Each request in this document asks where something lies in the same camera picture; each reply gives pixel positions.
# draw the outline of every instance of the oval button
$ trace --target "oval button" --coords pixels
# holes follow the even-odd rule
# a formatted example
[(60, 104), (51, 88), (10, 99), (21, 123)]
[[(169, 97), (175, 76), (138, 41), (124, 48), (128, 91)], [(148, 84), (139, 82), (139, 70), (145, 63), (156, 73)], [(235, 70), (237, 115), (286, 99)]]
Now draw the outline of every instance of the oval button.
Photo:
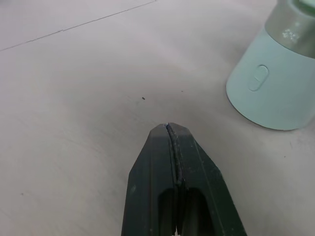
[(269, 75), (269, 70), (266, 66), (260, 65), (257, 67), (253, 77), (250, 78), (248, 88), (250, 91), (257, 91), (266, 81)]

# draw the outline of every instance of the floor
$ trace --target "floor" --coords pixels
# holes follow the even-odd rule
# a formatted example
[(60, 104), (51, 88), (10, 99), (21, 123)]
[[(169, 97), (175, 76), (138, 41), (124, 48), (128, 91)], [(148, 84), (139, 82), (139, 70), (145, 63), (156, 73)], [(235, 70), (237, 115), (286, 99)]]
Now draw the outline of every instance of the floor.
[(0, 235), (120, 235), (149, 131), (190, 129), (249, 236), (314, 233), (315, 123), (242, 117), (229, 73), (275, 0), (0, 0)]

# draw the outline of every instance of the cylindrical base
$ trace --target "cylindrical base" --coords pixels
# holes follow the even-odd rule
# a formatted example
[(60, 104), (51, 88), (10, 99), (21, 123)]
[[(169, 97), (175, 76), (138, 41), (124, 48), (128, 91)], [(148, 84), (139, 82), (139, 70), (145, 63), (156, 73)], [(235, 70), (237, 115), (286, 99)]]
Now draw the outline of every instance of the cylindrical base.
[(283, 47), (263, 29), (226, 84), (233, 106), (271, 129), (305, 126), (315, 115), (315, 59)]

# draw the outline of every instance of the gray top section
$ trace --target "gray top section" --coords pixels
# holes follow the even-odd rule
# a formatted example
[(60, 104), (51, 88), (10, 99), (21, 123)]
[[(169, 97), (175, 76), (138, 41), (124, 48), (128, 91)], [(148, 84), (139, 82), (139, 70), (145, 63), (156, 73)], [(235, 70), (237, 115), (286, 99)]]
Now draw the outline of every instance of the gray top section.
[(298, 0), (280, 0), (266, 22), (269, 35), (284, 47), (315, 59), (315, 9)]

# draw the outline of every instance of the mint green device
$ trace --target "mint green device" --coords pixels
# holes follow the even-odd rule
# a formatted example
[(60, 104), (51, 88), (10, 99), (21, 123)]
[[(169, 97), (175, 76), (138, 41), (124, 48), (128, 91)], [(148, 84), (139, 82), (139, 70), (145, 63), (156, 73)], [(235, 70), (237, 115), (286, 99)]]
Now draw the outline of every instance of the mint green device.
[(315, 0), (279, 0), (232, 71), (232, 105), (249, 120), (292, 130), (315, 116)]

